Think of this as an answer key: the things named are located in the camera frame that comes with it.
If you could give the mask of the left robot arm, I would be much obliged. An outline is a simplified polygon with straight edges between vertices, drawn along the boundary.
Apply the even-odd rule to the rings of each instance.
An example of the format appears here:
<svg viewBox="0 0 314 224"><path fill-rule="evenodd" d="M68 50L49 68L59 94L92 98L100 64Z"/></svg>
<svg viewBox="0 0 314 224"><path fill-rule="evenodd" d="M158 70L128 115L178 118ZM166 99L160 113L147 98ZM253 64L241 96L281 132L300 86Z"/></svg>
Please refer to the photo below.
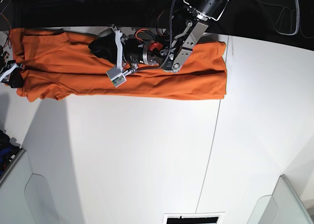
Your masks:
<svg viewBox="0 0 314 224"><path fill-rule="evenodd" d="M172 0L165 33L142 28L126 35L112 25L89 44L90 52L110 61L114 66L109 73L115 76L151 69L179 72L206 32L208 21L218 21L231 0L182 0L175 9L176 1Z"/></svg>

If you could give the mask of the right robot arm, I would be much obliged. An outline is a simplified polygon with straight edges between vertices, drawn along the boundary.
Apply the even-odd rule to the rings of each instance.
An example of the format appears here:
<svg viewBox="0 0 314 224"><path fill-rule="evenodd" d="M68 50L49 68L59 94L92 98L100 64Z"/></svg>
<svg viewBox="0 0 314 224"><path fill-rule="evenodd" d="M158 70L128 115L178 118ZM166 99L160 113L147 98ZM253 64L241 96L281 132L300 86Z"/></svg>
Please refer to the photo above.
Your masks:
<svg viewBox="0 0 314 224"><path fill-rule="evenodd" d="M0 10L0 17L3 18L8 24L8 30L0 30L6 35L6 40L3 45L0 46L0 82L10 86L11 88L22 88L24 86L24 79L22 77L21 71L24 66L21 63L17 63L16 60L9 60L10 54L4 49L8 47L12 48L11 43L11 33L12 26L10 21L6 18L4 11L11 4L12 0L7 0L6 5Z"/></svg>

